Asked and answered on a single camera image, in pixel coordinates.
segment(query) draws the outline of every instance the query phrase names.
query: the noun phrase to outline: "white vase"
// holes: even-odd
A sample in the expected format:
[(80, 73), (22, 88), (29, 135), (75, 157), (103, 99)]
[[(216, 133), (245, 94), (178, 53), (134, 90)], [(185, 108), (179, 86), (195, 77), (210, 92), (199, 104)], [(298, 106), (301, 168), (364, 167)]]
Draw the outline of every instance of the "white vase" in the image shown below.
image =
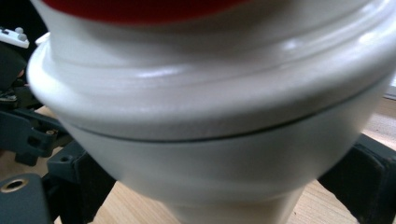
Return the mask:
[(249, 1), (159, 25), (71, 16), (32, 89), (111, 175), (182, 223), (285, 223), (396, 66), (396, 1)]

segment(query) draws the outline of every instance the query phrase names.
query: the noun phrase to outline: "wooden table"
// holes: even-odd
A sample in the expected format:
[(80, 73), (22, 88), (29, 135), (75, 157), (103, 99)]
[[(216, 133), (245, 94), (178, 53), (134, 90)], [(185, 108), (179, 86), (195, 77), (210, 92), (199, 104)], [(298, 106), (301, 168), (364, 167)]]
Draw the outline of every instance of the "wooden table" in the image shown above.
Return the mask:
[[(396, 150), (396, 101), (382, 99), (363, 133)], [(26, 172), (43, 175), (46, 173), (45, 160), (40, 159), (32, 168), (15, 163), (10, 152), (0, 158), (0, 180)], [(179, 224), (160, 203), (134, 193), (121, 183), (116, 183), (93, 223)], [(314, 181), (305, 188), (288, 223), (348, 224), (357, 221), (329, 191)]]

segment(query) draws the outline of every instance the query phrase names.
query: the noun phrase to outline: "red lid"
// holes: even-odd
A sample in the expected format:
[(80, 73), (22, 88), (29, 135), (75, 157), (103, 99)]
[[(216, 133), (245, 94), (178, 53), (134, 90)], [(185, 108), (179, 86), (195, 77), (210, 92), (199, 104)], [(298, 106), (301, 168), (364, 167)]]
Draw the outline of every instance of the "red lid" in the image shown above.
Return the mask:
[(82, 18), (129, 24), (184, 21), (221, 12), (248, 0), (43, 0)]

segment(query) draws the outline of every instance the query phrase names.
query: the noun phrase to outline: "hole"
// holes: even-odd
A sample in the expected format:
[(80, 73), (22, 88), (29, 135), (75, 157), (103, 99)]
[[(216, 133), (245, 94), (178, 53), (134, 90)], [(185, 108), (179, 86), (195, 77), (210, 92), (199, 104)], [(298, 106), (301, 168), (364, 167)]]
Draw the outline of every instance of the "hole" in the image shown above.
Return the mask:
[(6, 183), (5, 185), (3, 185), (3, 187), (0, 188), (0, 191), (3, 193), (14, 192), (14, 191), (17, 191), (17, 190), (25, 187), (28, 182), (29, 181), (27, 179), (11, 180), (8, 183)]
[(72, 156), (63, 156), (63, 157), (61, 157), (61, 161), (62, 162), (71, 161), (72, 159), (73, 159)]
[(32, 146), (32, 147), (38, 147), (38, 146), (40, 146), (40, 139), (37, 139), (37, 138), (35, 138), (35, 137), (32, 137), (32, 136), (30, 136), (28, 139), (27, 139), (27, 143), (30, 145), (30, 146)]

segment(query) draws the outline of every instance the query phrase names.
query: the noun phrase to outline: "black plastic part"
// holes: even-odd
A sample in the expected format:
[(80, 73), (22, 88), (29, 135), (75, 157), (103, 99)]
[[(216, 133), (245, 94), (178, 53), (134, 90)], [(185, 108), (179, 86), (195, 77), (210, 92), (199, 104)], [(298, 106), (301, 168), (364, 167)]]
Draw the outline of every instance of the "black plastic part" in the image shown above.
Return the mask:
[[(21, 80), (17, 79), (17, 81), (15, 81), (13, 85), (21, 85)], [(18, 98), (19, 108), (41, 105), (28, 87), (15, 87), (14, 92)]]
[(0, 148), (16, 152), (17, 162), (33, 166), (71, 140), (56, 119), (25, 108), (0, 110)]
[(396, 151), (361, 135), (320, 184), (361, 224), (391, 224), (396, 214)]
[(14, 49), (0, 42), (0, 91), (6, 91), (17, 79), (18, 74), (26, 67), (26, 61)]
[(16, 175), (0, 188), (0, 223), (52, 223), (39, 175)]
[(49, 159), (48, 167), (42, 179), (19, 175), (0, 183), (1, 188), (11, 180), (28, 181), (15, 192), (0, 192), (0, 223), (43, 224), (57, 217), (63, 224), (93, 221), (115, 180), (76, 142)]
[(49, 205), (61, 208), (62, 223), (93, 221), (115, 180), (77, 142), (50, 158), (48, 167), (52, 184), (62, 192), (55, 195), (57, 200), (49, 197)]

